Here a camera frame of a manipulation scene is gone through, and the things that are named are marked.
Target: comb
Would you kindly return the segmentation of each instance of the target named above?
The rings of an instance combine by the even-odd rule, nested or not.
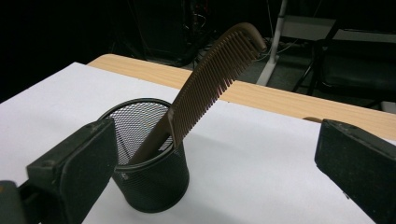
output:
[[[156,157],[170,136],[177,148],[209,107],[265,49],[260,33],[250,23],[238,23],[226,31],[192,71],[129,164]]]

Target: wooden table edge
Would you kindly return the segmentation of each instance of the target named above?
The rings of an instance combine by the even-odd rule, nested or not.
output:
[[[191,73],[190,70],[115,54],[102,55],[88,65],[176,89],[182,87]],[[396,140],[396,115],[382,111],[346,105],[242,81],[235,81],[221,95],[220,99],[298,119],[307,117],[335,119],[353,124],[380,137]]]

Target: white table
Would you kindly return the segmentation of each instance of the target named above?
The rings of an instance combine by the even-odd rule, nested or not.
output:
[[[0,104],[0,179],[109,108],[178,90],[74,63]],[[314,163],[319,124],[217,101],[184,140],[189,188],[158,214],[135,211],[111,180],[84,223],[373,223]]]

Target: black chair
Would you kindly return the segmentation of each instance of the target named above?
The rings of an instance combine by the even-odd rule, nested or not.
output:
[[[292,91],[313,70],[308,95],[317,89],[374,100],[367,107],[396,102],[396,44],[333,39],[339,30],[395,35],[396,39],[396,0],[348,0],[340,8],[326,38],[314,43],[312,62]]]

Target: black mesh cup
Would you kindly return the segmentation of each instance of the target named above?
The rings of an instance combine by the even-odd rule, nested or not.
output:
[[[145,213],[172,207],[189,185],[183,144],[173,148],[172,137],[159,148],[155,158],[128,164],[169,106],[158,99],[136,99],[113,107],[99,118],[115,121],[119,159],[112,177],[128,204]]]

